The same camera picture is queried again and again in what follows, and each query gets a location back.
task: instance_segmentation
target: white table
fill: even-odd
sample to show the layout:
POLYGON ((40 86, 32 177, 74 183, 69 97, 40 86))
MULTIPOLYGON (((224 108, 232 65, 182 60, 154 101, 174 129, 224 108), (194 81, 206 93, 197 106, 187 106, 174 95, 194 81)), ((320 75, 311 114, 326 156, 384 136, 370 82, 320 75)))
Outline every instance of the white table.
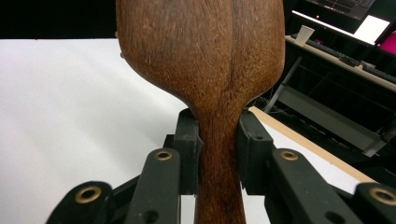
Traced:
MULTIPOLYGON (((73 187, 139 175, 186 108, 138 76, 116 39, 0 40, 0 52, 0 223, 45 223, 73 187)), ((365 180, 268 131, 277 147, 305 150, 329 183, 352 192, 365 180)), ((244 201, 248 223, 268 223, 263 197, 244 201)), ((182 197, 181 223, 192 223, 193 202, 182 197)))

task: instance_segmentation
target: brass grommet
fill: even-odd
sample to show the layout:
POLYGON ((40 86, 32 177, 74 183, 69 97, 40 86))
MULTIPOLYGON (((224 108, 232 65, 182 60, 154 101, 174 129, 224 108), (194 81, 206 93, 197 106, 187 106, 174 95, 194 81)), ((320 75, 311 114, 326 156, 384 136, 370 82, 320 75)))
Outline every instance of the brass grommet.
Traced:
POLYGON ((371 188, 370 195, 381 203, 392 206, 396 205, 396 195, 387 189, 381 189, 377 187, 371 188))
POLYGON ((95 201, 102 194, 102 190, 97 186, 88 186, 81 189, 76 194, 77 203, 90 203, 95 201))
POLYGON ((280 156, 287 161, 297 161, 298 160, 297 154, 295 154, 294 152, 291 152, 291 151, 283 151, 280 153, 280 156))
POLYGON ((155 154, 154 157, 159 161, 167 161, 172 158, 172 153, 168 151, 159 151, 155 154))

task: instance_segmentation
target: screen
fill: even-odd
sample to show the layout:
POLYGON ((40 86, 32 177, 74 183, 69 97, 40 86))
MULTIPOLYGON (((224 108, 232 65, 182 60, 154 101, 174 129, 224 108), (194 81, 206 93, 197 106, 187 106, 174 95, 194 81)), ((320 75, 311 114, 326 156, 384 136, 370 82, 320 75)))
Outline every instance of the screen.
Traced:
POLYGON ((306 0, 329 10, 361 20, 375 0, 306 0))
POLYGON ((293 13, 375 45, 396 21, 396 0, 300 0, 293 13))

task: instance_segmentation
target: black clamp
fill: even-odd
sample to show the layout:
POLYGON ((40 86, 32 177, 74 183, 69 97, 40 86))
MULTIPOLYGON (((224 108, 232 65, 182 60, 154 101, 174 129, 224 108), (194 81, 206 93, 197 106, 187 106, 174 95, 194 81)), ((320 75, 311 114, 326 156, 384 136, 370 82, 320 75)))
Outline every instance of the black clamp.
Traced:
MULTIPOLYGON (((179 114, 175 134, 148 154, 141 176, 116 189, 87 182, 70 190, 48 224, 179 223, 180 195, 198 188, 202 141, 190 110, 179 114)), ((396 189, 362 183, 351 195, 332 187, 309 161, 291 149, 276 149, 256 117, 244 111, 236 132, 238 170, 249 195, 265 195, 272 223, 395 223, 396 189)))

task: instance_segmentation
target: dark brown wood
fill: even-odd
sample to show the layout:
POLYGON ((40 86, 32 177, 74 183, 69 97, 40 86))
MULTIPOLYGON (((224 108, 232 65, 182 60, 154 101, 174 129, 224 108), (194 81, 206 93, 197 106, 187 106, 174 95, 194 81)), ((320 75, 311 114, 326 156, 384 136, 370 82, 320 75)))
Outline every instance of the dark brown wood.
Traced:
POLYGON ((283 70, 282 0, 117 0, 117 24, 127 63, 200 122, 195 223, 245 223, 235 128, 283 70))

